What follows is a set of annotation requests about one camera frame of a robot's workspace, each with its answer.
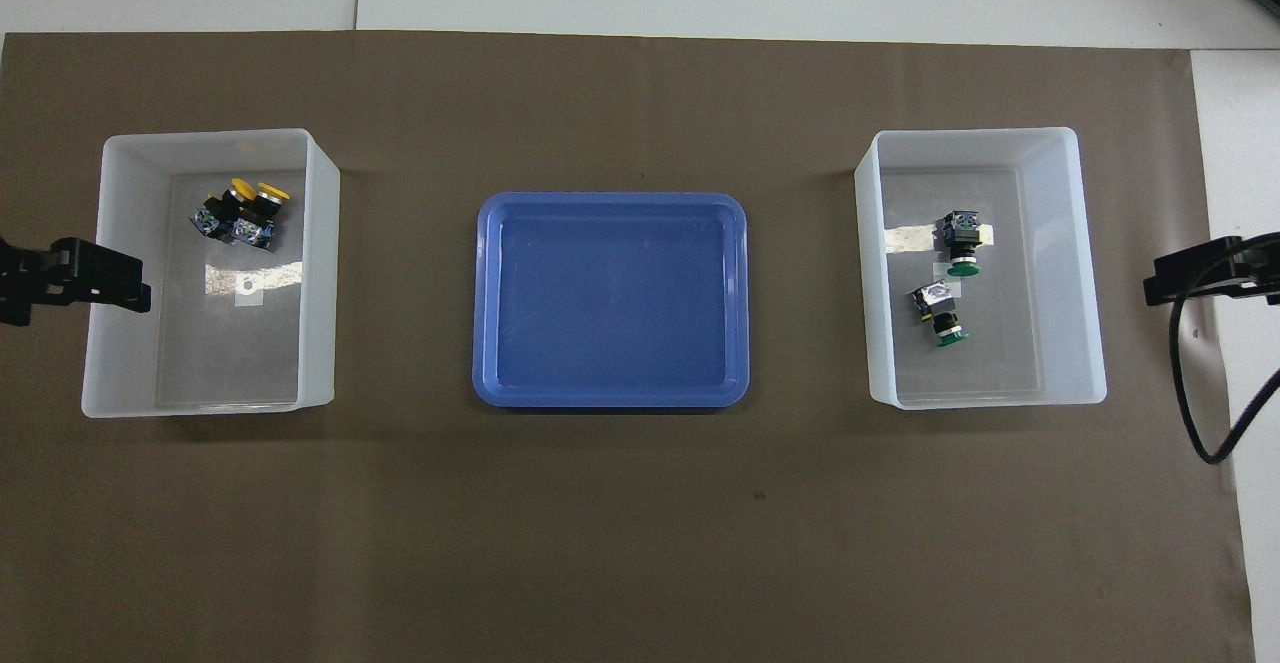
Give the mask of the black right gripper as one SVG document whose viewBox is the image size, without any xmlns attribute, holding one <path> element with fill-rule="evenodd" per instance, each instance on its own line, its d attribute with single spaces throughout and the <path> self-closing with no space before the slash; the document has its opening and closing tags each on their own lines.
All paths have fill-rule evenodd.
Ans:
<svg viewBox="0 0 1280 663">
<path fill-rule="evenodd" d="M 1226 250 L 1240 243 L 1238 253 L 1226 256 Z M 1165 253 L 1153 259 L 1152 265 L 1153 274 L 1144 280 L 1148 307 L 1174 303 L 1180 291 L 1187 291 L 1188 300 L 1262 297 L 1267 306 L 1279 305 L 1279 233 L 1243 242 L 1240 236 L 1220 236 Z"/>
</svg>

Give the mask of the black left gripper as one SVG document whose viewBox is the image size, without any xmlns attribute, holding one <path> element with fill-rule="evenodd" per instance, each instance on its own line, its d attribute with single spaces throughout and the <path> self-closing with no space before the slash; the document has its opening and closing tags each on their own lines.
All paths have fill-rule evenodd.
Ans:
<svg viewBox="0 0 1280 663">
<path fill-rule="evenodd" d="M 51 250 L 14 247 L 1 238 L 1 324 L 29 326 L 32 308 L 50 305 L 148 314 L 152 289 L 143 271 L 142 259 L 73 236 L 54 242 Z"/>
</svg>

